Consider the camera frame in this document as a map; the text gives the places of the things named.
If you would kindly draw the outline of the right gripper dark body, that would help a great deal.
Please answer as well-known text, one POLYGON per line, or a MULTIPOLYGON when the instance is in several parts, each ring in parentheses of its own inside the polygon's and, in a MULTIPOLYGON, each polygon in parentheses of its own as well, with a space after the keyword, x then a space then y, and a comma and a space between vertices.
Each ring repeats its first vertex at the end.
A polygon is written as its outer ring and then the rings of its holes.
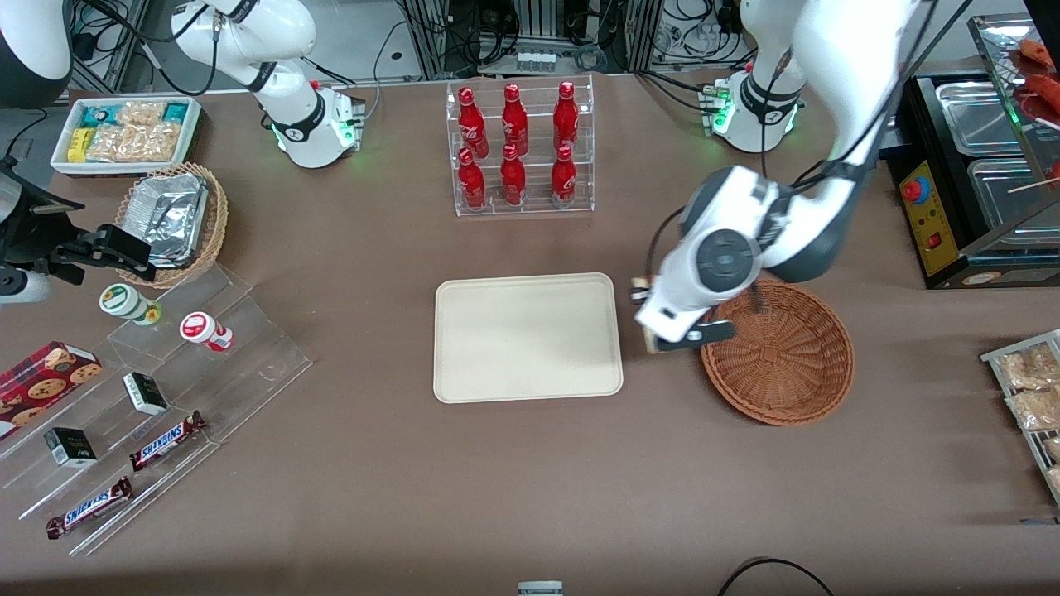
POLYGON ((46 259, 65 243, 83 233, 69 213, 84 205, 32 185, 14 171, 15 161, 4 161, 2 174, 1 257, 15 265, 46 259))

